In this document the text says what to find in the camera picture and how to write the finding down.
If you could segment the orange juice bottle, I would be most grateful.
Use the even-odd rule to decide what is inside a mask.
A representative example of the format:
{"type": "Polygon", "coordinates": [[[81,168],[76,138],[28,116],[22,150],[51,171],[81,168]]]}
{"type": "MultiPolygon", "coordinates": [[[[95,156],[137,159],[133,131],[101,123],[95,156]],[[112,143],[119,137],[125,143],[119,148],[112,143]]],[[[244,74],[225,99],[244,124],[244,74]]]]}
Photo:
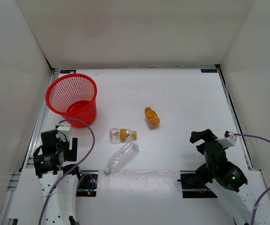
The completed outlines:
{"type": "Polygon", "coordinates": [[[160,119],[156,112],[150,107],[145,108],[145,118],[151,128],[155,128],[160,124],[160,119]]]}

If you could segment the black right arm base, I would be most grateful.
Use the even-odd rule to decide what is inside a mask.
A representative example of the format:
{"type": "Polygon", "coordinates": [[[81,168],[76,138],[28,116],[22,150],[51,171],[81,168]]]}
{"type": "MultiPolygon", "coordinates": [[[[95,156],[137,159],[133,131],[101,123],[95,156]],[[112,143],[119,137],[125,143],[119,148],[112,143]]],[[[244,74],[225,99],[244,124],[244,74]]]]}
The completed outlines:
{"type": "Polygon", "coordinates": [[[196,177],[194,171],[181,171],[180,178],[183,199],[206,199],[217,198],[217,196],[205,187],[196,177]]]}

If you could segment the clear bottle yellow label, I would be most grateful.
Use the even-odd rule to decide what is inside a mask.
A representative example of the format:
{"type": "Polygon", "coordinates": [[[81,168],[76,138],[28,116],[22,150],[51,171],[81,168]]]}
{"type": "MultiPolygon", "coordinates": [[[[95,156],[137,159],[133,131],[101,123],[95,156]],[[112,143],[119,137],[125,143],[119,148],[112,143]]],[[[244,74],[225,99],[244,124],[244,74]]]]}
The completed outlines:
{"type": "Polygon", "coordinates": [[[137,131],[125,128],[111,128],[109,139],[111,143],[123,143],[137,138],[137,131]]]}

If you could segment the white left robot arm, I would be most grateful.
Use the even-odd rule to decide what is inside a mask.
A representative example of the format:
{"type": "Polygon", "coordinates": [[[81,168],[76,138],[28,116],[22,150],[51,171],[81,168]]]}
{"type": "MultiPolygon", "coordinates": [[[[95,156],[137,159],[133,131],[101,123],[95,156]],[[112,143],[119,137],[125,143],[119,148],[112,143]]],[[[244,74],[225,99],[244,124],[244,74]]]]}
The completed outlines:
{"type": "Polygon", "coordinates": [[[77,225],[76,191],[83,183],[76,166],[77,138],[70,128],[57,126],[41,133],[42,144],[33,153],[33,163],[44,206],[40,225],[77,225]]]}

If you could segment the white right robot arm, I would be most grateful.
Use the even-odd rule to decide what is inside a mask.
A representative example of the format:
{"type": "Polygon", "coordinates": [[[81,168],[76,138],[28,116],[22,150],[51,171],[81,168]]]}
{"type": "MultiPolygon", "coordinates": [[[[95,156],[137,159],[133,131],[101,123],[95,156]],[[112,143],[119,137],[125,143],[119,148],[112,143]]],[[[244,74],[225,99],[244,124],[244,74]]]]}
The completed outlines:
{"type": "Polygon", "coordinates": [[[189,141],[199,140],[203,143],[196,149],[204,156],[205,163],[195,171],[197,185],[207,187],[218,197],[235,224],[267,225],[266,216],[255,206],[245,174],[227,159],[225,150],[236,144],[237,137],[226,131],[224,138],[218,138],[210,129],[191,132],[189,141]]]}

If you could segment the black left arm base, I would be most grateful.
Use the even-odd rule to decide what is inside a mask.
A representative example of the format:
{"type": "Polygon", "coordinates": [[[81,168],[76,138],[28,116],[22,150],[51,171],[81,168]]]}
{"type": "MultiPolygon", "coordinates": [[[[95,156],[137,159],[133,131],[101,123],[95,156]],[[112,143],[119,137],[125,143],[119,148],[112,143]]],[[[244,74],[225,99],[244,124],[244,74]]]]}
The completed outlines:
{"type": "Polygon", "coordinates": [[[98,187],[98,171],[85,172],[81,176],[81,183],[78,185],[77,197],[96,197],[98,187]]]}

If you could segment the clear plastic bottle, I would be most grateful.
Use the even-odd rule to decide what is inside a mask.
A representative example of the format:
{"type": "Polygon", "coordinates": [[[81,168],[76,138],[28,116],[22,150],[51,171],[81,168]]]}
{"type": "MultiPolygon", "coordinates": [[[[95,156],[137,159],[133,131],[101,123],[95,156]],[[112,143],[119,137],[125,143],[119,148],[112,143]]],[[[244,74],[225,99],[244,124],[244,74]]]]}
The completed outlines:
{"type": "Polygon", "coordinates": [[[129,140],[123,147],[115,152],[108,160],[104,168],[106,174],[121,170],[127,165],[139,152],[139,145],[135,140],[129,140]]]}

